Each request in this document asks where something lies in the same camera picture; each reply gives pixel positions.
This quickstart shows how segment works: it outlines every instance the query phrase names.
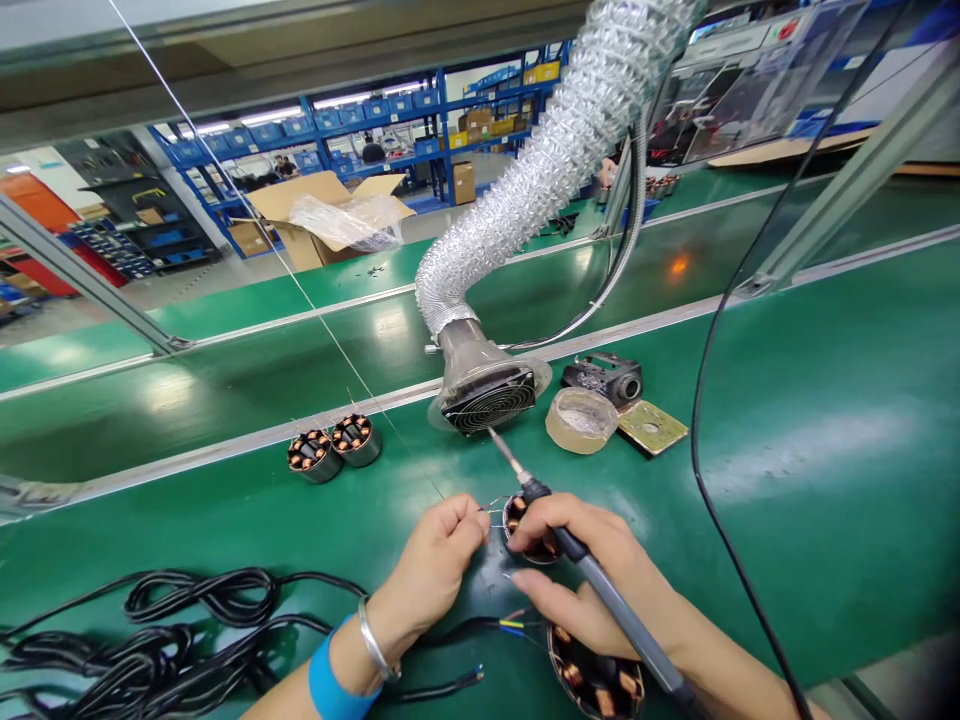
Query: soldering iron handle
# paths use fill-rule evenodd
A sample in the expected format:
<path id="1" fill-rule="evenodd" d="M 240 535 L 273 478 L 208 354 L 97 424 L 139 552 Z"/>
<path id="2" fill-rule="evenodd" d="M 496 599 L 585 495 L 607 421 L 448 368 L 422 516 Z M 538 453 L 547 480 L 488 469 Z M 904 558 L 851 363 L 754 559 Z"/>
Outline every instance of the soldering iron handle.
<path id="1" fill-rule="evenodd" d="M 627 636 L 627 640 L 637 651 L 637 655 L 643 660 L 657 684 L 670 695 L 682 693 L 684 687 L 689 687 L 663 648 L 654 640 L 647 627 L 640 622 L 640 618 L 613 586 L 610 577 L 600 567 L 597 559 L 588 554 L 577 562 L 577 568 L 597 591 L 600 600 L 613 615 L 613 619 L 617 621 L 617 625 L 623 630 L 623 634 Z"/>
<path id="2" fill-rule="evenodd" d="M 532 475 L 529 475 L 529 473 L 527 478 L 523 480 L 523 499 L 527 501 L 528 505 L 533 503 L 534 500 L 539 500 L 542 497 L 552 494 L 553 491 L 550 490 L 550 488 Z M 563 552 L 573 562 L 578 563 L 590 554 L 587 546 L 577 540 L 573 536 L 573 533 L 566 528 L 554 528 L 553 534 L 557 536 L 557 542 L 560 543 Z"/>

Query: person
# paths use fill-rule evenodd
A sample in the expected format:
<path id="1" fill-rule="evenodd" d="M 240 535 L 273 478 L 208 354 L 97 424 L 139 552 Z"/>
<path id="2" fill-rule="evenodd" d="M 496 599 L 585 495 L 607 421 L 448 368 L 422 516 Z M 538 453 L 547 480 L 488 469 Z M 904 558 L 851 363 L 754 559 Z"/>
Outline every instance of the person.
<path id="1" fill-rule="evenodd" d="M 297 166 L 286 155 L 277 155 L 273 160 L 274 168 L 276 168 L 277 175 L 280 177 L 288 178 L 297 174 Z"/>
<path id="2" fill-rule="evenodd" d="M 548 528 L 567 527 L 603 566 L 634 612 L 693 684 L 712 717 L 794 720 L 797 710 L 780 678 L 739 647 L 677 593 L 618 515 L 558 493 L 533 503 L 509 548 L 529 547 Z M 469 495 L 433 506 L 414 528 L 396 567 L 366 603 L 369 628 L 385 662 L 404 653 L 453 606 L 463 574 L 490 532 L 490 516 Z M 537 570 L 513 583 L 537 610 L 594 652 L 637 659 L 593 589 L 576 592 Z M 354 720 L 379 693 L 381 677 L 356 615 L 264 695 L 245 720 Z M 811 703 L 817 720 L 829 716 Z"/>
<path id="3" fill-rule="evenodd" d="M 364 133 L 363 141 L 366 145 L 363 146 L 363 150 L 360 152 L 360 159 L 363 160 L 364 165 L 374 165 L 387 159 L 387 154 L 383 151 L 379 143 L 373 141 L 373 136 L 370 135 L 370 133 Z"/>

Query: flexible aluminum duct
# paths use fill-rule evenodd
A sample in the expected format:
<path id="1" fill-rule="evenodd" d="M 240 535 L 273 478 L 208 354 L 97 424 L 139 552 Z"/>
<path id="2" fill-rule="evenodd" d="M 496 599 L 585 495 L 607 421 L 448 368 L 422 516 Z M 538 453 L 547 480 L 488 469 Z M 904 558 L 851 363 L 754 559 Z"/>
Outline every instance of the flexible aluminum duct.
<path id="1" fill-rule="evenodd" d="M 417 302 L 436 339 L 477 319 L 466 292 L 556 215 L 650 102 L 704 0 L 597 0 L 550 107 L 519 159 L 427 251 Z"/>

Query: green workbench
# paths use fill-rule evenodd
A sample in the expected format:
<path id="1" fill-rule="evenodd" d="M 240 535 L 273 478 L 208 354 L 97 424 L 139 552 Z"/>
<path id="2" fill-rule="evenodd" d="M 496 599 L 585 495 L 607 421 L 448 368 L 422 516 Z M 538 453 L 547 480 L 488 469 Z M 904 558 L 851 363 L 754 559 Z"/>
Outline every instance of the green workbench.
<path id="1" fill-rule="evenodd" d="M 784 227 L 771 236 L 782 237 L 821 187 L 798 188 L 785 208 Z M 949 184 L 894 179 L 854 215 L 818 261 L 960 223 L 955 199 Z M 617 289 L 579 334 L 720 293 L 774 200 L 769 195 L 650 226 Z M 902 212 L 907 204 L 910 213 Z M 608 252 L 606 243 L 596 243 L 508 265 L 472 289 L 468 299 L 497 342 L 542 336 L 586 305 L 606 272 Z M 681 273 L 674 271 L 678 259 L 686 263 Z M 377 278 L 366 274 L 371 262 L 366 258 L 300 276 L 306 276 L 318 305 L 330 304 L 359 288 L 378 292 L 412 282 L 416 263 L 407 260 L 378 256 L 384 270 Z M 302 296 L 281 292 L 284 283 L 292 285 L 280 278 L 184 303 L 187 309 L 176 311 L 195 324 L 227 323 L 236 318 L 237 308 L 248 307 L 243 302 L 252 311 L 268 305 L 268 296 L 274 311 L 283 310 L 281 316 L 303 309 L 297 305 Z M 203 310 L 188 312 L 191 307 Z M 325 321 L 301 322 L 0 403 L 0 426 L 6 429 L 0 473 L 47 482 L 89 480 L 366 397 L 327 328 L 375 395 L 442 374 L 442 359 L 423 353 L 429 334 L 413 293 L 407 292 Z M 58 452 L 49 452 L 51 447 Z"/>
<path id="2" fill-rule="evenodd" d="M 943 243 L 732 307 L 721 324 L 704 397 L 705 479 L 807 686 L 889 656 L 955 619 L 960 338 L 949 328 L 960 326 L 958 266 L 960 243 Z M 395 312 L 381 312 L 379 328 L 367 328 L 387 345 L 391 328 L 407 318 Z M 699 317 L 606 349 L 641 361 L 645 397 L 688 421 L 708 322 Z M 348 352 L 357 349 L 353 342 L 347 340 Z M 308 356 L 305 350 L 305 363 Z M 505 426 L 508 442 L 555 490 L 622 514 L 674 586 L 772 665 L 698 496 L 689 441 L 651 461 L 619 437 L 591 457 L 567 454 L 549 440 L 544 414 L 567 360 L 553 364 L 555 381 L 538 406 Z M 229 377 L 224 382 L 236 382 Z M 336 378 L 338 385 L 346 381 Z M 194 382 L 185 397 L 210 401 L 225 389 L 213 377 L 206 385 Z M 168 392 L 162 402 L 170 398 Z M 271 398 L 246 402 L 268 413 Z M 425 412 L 426 402 L 390 411 L 399 437 L 374 416 L 385 436 L 382 457 L 362 470 L 345 469 L 327 485 L 287 472 L 280 444 L 0 527 L 0 622 L 17 623 L 145 568 L 317 569 L 373 588 L 424 508 L 438 499 L 435 487 L 444 495 L 469 492 L 480 502 L 514 490 L 487 439 L 435 431 Z M 157 427 L 141 428 L 145 442 Z M 57 449 L 47 445 L 41 459 L 52 461 Z M 448 621 L 523 606 L 501 574 L 515 566 L 492 533 Z M 564 570 L 551 572 L 562 577 Z M 121 596 L 104 598 L 48 626 L 123 636 L 131 628 L 121 620 L 121 605 Z M 342 592 L 301 583 L 285 592 L 281 609 L 336 623 L 352 606 Z M 198 617 L 187 612 L 177 619 Z M 237 635 L 224 632 L 217 640 Z M 283 671 L 319 642 L 309 632 L 285 637 Z M 480 663 L 486 678 L 478 687 L 377 714 L 580 717 L 543 652 L 510 636 L 414 654 L 404 676 L 432 684 Z M 54 673 L 4 674 L 0 690 L 29 682 L 70 681 Z M 672 717 L 663 698 L 650 694 L 649 717 Z M 248 702 L 237 700 L 218 716 L 235 717 Z"/>

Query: wrist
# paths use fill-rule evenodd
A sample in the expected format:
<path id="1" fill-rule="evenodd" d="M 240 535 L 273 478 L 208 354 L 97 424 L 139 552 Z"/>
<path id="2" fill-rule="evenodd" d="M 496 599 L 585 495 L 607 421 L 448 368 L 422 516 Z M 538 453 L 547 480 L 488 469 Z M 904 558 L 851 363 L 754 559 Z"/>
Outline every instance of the wrist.
<path id="1" fill-rule="evenodd" d="M 421 634 L 411 620 L 409 608 L 398 598 L 389 580 L 367 600 L 367 622 L 391 667 L 400 662 Z"/>

